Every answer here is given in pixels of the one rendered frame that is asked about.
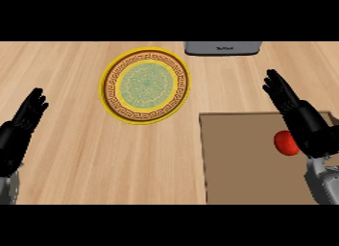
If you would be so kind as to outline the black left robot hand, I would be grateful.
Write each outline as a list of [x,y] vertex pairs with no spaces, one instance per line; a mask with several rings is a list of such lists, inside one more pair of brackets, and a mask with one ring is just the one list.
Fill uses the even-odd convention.
[[11,177],[19,168],[31,135],[47,107],[43,89],[36,87],[13,118],[0,126],[0,177]]

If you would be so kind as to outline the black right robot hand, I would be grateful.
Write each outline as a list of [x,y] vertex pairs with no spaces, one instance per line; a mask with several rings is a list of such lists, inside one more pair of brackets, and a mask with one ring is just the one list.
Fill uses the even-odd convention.
[[283,116],[283,122],[302,153],[317,159],[339,153],[339,124],[329,126],[320,112],[301,100],[276,69],[267,70],[262,89]]

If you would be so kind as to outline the red tomato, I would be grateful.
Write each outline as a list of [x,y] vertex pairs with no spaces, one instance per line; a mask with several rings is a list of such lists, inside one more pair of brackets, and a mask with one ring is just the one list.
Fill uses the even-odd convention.
[[274,135],[274,146],[285,156],[295,156],[299,148],[289,131],[279,131]]

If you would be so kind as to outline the brown tray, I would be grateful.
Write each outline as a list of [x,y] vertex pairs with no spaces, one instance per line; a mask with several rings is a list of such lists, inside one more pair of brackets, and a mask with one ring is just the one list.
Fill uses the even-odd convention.
[[[285,156],[274,135],[286,129],[274,112],[199,115],[206,202],[316,204],[307,182],[307,156]],[[324,162],[339,165],[339,154]]]

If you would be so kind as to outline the yellow patterned plate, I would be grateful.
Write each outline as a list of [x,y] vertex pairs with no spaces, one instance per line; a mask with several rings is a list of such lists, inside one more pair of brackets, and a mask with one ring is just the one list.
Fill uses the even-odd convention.
[[165,48],[143,46],[121,54],[100,76],[97,95],[109,114],[133,125],[167,119],[192,87],[183,59]]

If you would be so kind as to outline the grey appliance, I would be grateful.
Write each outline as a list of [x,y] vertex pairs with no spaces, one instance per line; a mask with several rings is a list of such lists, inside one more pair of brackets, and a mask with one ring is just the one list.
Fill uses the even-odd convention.
[[261,41],[186,41],[190,56],[246,56],[260,52]]

